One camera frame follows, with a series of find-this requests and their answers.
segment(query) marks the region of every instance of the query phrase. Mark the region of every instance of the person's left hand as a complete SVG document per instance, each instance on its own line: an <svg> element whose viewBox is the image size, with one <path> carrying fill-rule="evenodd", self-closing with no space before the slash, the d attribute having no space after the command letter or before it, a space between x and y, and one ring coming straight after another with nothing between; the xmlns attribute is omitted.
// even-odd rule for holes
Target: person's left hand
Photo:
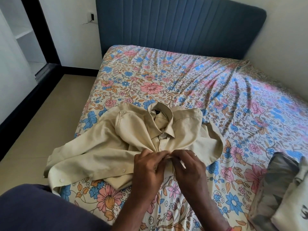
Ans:
<svg viewBox="0 0 308 231"><path fill-rule="evenodd" d="M166 161L170 151L152 152L144 149L134 158L134 173L131 197L150 204L164 181Z"/></svg>

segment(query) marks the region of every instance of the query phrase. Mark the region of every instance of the mattress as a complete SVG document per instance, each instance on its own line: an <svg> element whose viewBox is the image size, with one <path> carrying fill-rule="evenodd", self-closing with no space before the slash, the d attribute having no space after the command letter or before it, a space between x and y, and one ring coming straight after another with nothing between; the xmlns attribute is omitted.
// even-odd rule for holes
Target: mattress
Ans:
<svg viewBox="0 0 308 231"><path fill-rule="evenodd" d="M75 137L121 103L147 108L199 108L226 139L220 159L207 166L212 199L235 230L251 230L251 202L276 151L294 159L308 150L307 103L268 79L248 60L202 57L139 46L112 46L84 107ZM103 180L85 178L61 196L112 224L131 191L115 191ZM141 230L203 230L174 176L164 179Z"/></svg>

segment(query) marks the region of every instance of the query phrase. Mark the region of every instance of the bedsheet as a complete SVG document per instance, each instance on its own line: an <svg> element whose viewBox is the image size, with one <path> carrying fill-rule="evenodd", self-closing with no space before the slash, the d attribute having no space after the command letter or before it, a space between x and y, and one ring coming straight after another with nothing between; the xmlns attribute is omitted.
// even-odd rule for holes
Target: bedsheet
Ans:
<svg viewBox="0 0 308 231"><path fill-rule="evenodd" d="M283 151L297 160L308 150L307 103L271 81L248 60L201 57L139 46L113 46L105 54L75 137L108 109L124 102L199 108L226 145L207 166L212 199L235 230L252 230L247 216L269 160ZM130 194L103 180L62 187L61 196L112 224ZM165 178L140 230L204 230L174 176Z"/></svg>

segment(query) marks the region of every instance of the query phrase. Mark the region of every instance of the person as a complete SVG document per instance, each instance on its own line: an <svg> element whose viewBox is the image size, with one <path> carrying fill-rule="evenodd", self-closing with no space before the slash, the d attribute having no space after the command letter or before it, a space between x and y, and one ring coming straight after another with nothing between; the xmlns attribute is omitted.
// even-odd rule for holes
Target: person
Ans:
<svg viewBox="0 0 308 231"><path fill-rule="evenodd" d="M167 156L171 157L179 188L203 228L211 231L231 231L229 223L210 197L206 166L192 151L175 150L171 153L151 152L148 149L135 155L131 194L113 226L52 194L48 186L24 184L0 196L0 229L137 231L164 180Z"/></svg>

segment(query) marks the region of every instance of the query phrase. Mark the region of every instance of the headboard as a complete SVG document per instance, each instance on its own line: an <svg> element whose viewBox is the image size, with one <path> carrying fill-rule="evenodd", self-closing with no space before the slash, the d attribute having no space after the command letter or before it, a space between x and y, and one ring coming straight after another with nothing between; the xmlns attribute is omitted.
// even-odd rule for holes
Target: headboard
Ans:
<svg viewBox="0 0 308 231"><path fill-rule="evenodd" d="M96 0L102 55L137 45L242 59L266 12L231 0Z"/></svg>

